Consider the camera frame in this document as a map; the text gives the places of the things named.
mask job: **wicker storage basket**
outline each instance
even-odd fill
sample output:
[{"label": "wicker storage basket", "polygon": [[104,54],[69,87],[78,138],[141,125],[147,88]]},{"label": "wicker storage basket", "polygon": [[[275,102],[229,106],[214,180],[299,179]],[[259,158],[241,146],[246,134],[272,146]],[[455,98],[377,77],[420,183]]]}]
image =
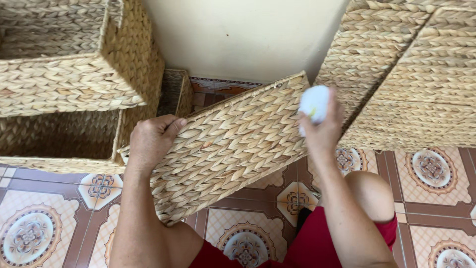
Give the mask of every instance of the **wicker storage basket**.
[{"label": "wicker storage basket", "polygon": [[303,157],[297,111],[308,87],[301,72],[189,116],[150,181],[159,219],[171,225]]},{"label": "wicker storage basket", "polygon": [[124,172],[117,150],[129,144],[137,121],[155,117],[164,70],[151,70],[150,105],[109,111],[46,113],[0,118],[0,163],[57,173]]},{"label": "wicker storage basket", "polygon": [[350,0],[314,85],[339,88],[347,128],[439,7],[471,0]]},{"label": "wicker storage basket", "polygon": [[157,116],[185,117],[192,112],[193,88],[186,70],[165,69]]},{"label": "wicker storage basket", "polygon": [[476,9],[439,8],[347,129],[342,146],[476,147]]},{"label": "wicker storage basket", "polygon": [[0,0],[0,33],[0,117],[154,102],[141,0]]}]

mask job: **tile floor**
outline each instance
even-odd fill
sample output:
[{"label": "tile floor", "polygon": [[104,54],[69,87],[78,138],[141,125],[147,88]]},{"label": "tile floor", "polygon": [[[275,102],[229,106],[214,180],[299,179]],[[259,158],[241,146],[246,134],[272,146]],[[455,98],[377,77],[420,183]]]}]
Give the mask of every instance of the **tile floor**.
[{"label": "tile floor", "polygon": [[[195,109],[259,85],[191,81]],[[476,149],[415,154],[338,149],[336,159],[343,174],[367,170],[391,185],[398,218],[393,252],[400,268],[476,267]],[[240,254],[234,245],[253,241],[257,263],[243,262],[245,267],[282,261],[298,209],[317,205],[309,189],[318,185],[312,163],[303,158],[185,222],[232,258]],[[0,165],[0,267],[107,267],[121,191],[120,175],[59,175]]]}]

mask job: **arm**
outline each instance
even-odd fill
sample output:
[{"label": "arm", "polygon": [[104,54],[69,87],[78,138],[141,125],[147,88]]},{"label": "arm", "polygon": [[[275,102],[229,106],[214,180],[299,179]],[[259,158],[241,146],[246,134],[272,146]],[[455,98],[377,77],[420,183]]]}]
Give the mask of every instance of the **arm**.
[{"label": "arm", "polygon": [[186,224],[162,224],[149,184],[152,169],[186,122],[169,114],[134,128],[110,267],[188,267],[201,249],[203,240]]},{"label": "arm", "polygon": [[322,190],[327,225],[340,263],[344,268],[397,268],[392,253],[375,224],[353,198],[339,172],[335,149],[341,135],[343,110],[331,89],[326,119],[313,125],[301,115],[306,144],[313,160]]}]

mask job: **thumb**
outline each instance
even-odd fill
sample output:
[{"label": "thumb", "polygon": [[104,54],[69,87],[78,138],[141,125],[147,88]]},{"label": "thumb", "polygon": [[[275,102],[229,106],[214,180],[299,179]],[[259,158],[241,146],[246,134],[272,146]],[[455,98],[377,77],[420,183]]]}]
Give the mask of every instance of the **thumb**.
[{"label": "thumb", "polygon": [[311,133],[314,129],[311,119],[303,112],[299,112],[299,124],[304,128],[305,133]]},{"label": "thumb", "polygon": [[187,124],[187,120],[185,118],[179,118],[173,121],[164,133],[164,136],[170,139],[175,139],[177,134],[179,133],[180,129]]}]

